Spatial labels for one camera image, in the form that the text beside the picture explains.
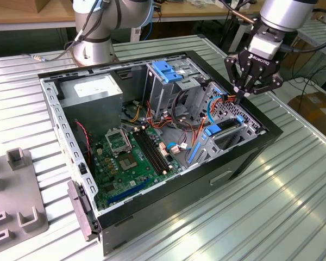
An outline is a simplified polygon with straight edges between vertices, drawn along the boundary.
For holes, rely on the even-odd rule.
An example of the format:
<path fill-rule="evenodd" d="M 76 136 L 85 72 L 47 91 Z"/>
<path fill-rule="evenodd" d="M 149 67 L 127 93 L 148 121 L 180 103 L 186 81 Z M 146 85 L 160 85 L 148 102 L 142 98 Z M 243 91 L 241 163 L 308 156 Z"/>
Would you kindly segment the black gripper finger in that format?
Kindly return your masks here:
<path fill-rule="evenodd" d="M 234 100 L 235 104 L 239 104 L 242 100 L 242 98 L 245 95 L 245 92 L 243 90 L 244 84 L 245 84 L 245 76 L 239 74 L 237 70 L 237 62 L 239 61 L 238 55 L 230 55 L 227 56 L 224 60 L 225 68 L 229 77 L 229 81 L 234 86 L 234 91 L 236 92 L 236 97 Z"/>
<path fill-rule="evenodd" d="M 240 89 L 240 99 L 247 98 L 251 94 L 258 95 L 268 91 L 280 88 L 283 85 L 283 79 L 279 73 L 275 73 L 264 79 L 264 83 L 258 83 L 258 80 L 262 78 L 261 75 L 256 74 L 250 78 L 244 87 Z"/>

